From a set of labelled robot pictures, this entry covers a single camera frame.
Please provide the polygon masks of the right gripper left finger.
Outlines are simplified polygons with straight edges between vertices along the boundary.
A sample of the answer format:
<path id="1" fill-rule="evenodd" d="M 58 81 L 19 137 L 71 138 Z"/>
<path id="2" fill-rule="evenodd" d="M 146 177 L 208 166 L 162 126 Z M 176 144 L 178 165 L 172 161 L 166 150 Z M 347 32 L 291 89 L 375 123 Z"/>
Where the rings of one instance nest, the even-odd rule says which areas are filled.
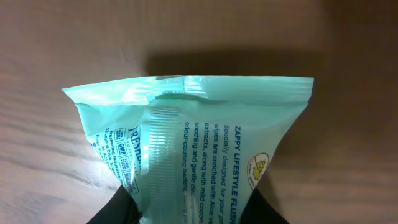
<path id="1" fill-rule="evenodd" d="M 139 224 L 141 216 L 134 199 L 121 185 L 109 202 L 87 224 Z"/>

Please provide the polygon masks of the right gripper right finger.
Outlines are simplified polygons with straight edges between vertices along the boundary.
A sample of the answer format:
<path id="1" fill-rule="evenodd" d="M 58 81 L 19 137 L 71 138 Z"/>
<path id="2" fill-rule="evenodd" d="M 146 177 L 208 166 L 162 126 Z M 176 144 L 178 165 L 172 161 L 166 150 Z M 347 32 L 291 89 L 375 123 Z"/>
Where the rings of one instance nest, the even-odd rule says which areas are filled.
<path id="1" fill-rule="evenodd" d="M 289 224 L 263 197 L 256 187 L 246 204 L 240 224 Z"/>

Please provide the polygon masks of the mint green wipes pack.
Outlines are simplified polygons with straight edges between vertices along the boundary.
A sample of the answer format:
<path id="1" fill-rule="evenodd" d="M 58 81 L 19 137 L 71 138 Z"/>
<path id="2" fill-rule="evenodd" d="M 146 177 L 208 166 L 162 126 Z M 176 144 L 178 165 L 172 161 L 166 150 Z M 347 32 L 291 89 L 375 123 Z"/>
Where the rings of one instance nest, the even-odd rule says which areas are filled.
<path id="1" fill-rule="evenodd" d="M 139 223 L 240 223 L 312 90 L 308 77 L 196 75 L 65 94 L 88 142 L 137 204 Z"/>

